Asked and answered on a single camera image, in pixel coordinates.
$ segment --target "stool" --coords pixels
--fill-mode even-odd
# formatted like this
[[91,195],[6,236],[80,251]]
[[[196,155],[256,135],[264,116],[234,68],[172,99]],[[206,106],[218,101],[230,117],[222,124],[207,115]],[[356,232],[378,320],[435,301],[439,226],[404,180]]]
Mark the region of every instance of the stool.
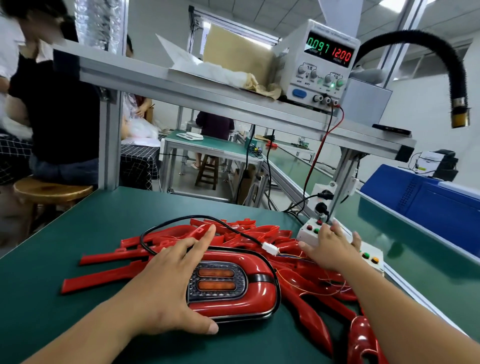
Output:
[[[74,206],[80,199],[93,192],[93,186],[69,186],[65,184],[43,182],[33,176],[17,181],[13,185],[15,194],[32,204],[32,217],[28,235],[35,231],[42,223],[51,222],[55,218],[56,205],[67,208]],[[45,212],[36,218],[38,205],[45,206]]]
[[[212,158],[214,164],[209,164],[208,158]],[[208,183],[213,185],[213,190],[216,190],[216,184],[218,183],[218,165],[219,165],[218,157],[211,157],[208,155],[204,156],[202,164],[198,170],[197,180],[195,181],[195,186],[198,186],[199,182]],[[205,172],[213,172],[213,176],[209,174],[205,174]]]

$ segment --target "finger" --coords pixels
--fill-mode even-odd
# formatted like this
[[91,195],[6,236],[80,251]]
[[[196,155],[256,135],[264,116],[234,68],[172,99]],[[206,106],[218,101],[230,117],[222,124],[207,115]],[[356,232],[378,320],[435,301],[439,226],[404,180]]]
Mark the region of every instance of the finger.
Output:
[[318,232],[318,241],[320,241],[321,239],[328,238],[330,235],[332,235],[330,231],[330,226],[328,226],[327,224],[322,224],[322,227]]
[[195,238],[186,238],[177,241],[177,243],[172,247],[170,256],[177,261],[181,260],[187,253],[187,249],[194,245],[196,242],[197,239]]
[[360,237],[360,235],[359,235],[356,231],[353,232],[352,245],[355,247],[355,249],[357,250],[357,252],[360,252],[361,237]]
[[188,266],[191,272],[195,269],[195,267],[200,263],[202,260],[205,251],[208,249],[208,246],[212,242],[213,238],[215,237],[216,227],[215,225],[210,225],[207,232],[198,242],[193,245],[193,248],[185,255],[183,261]]
[[299,242],[299,248],[307,255],[311,256],[313,254],[313,251],[315,250],[314,247],[308,245],[307,243],[304,242]]
[[211,318],[185,308],[179,328],[192,334],[214,335],[218,325]]
[[330,228],[331,231],[334,232],[334,234],[336,236],[338,236],[339,238],[343,238],[343,230],[342,230],[342,227],[340,226],[340,224],[338,223],[338,221],[334,220],[333,223],[332,223],[332,227]]

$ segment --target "ceiling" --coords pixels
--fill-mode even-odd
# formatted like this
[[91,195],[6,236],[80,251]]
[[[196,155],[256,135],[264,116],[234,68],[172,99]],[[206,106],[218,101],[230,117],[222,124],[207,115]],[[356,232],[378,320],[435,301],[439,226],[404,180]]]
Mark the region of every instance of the ceiling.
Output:
[[[393,30],[398,16],[378,3],[364,0],[357,37],[363,42]],[[238,22],[247,21],[265,30],[286,36],[307,19],[325,23],[318,0],[193,0],[211,12],[231,14]],[[436,0],[427,5],[420,29],[445,39],[480,30],[479,0]],[[381,50],[372,52],[365,60],[378,58]]]

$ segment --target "black hose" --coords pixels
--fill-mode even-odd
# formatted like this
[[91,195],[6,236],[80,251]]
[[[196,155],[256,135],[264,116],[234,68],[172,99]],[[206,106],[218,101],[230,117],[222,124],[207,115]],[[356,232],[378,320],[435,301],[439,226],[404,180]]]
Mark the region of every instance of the black hose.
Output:
[[463,62],[445,40],[420,30],[399,30],[367,40],[358,51],[355,63],[372,50],[400,43],[418,44],[433,51],[445,64],[450,82],[452,128],[469,125],[467,76]]

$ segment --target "white connector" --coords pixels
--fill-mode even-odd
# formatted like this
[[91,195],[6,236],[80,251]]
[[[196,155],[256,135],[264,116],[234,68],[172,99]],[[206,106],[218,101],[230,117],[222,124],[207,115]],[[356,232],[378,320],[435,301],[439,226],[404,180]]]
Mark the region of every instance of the white connector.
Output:
[[271,255],[278,255],[279,252],[279,249],[275,245],[270,243],[263,243],[262,249]]

